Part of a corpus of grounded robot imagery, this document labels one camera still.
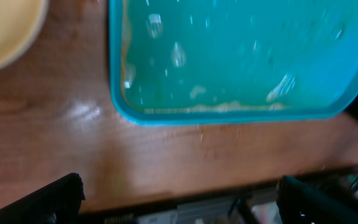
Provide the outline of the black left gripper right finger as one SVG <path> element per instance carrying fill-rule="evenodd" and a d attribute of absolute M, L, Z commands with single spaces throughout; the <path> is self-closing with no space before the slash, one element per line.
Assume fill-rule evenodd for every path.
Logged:
<path fill-rule="evenodd" d="M 277 192 L 283 223 L 358 223 L 358 199 L 337 180 L 310 185 L 284 175 Z"/>

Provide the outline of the yellow plate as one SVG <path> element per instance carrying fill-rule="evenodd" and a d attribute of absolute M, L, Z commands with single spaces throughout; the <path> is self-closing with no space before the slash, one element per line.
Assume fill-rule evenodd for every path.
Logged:
<path fill-rule="evenodd" d="M 0 70 L 20 58 L 39 35 L 49 0 L 0 0 Z"/>

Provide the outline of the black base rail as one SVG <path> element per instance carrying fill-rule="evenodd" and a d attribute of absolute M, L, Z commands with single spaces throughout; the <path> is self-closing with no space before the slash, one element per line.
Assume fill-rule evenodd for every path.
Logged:
<path fill-rule="evenodd" d="M 294 178 L 310 185 L 337 180 L 356 193 L 358 166 L 325 170 Z M 82 213 L 78 223 L 283 223 L 276 203 L 279 180 L 237 189 Z"/>

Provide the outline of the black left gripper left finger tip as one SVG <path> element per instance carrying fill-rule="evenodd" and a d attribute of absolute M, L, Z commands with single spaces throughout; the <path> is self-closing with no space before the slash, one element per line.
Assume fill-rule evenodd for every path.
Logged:
<path fill-rule="evenodd" d="M 0 209 L 0 223 L 74 223 L 82 201 L 83 182 L 70 173 Z"/>

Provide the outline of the teal plastic tray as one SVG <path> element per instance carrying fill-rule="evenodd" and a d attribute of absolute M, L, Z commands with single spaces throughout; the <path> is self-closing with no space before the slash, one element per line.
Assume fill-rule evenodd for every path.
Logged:
<path fill-rule="evenodd" d="M 109 1 L 108 44 L 137 124 L 326 119 L 358 95 L 358 1 Z"/>

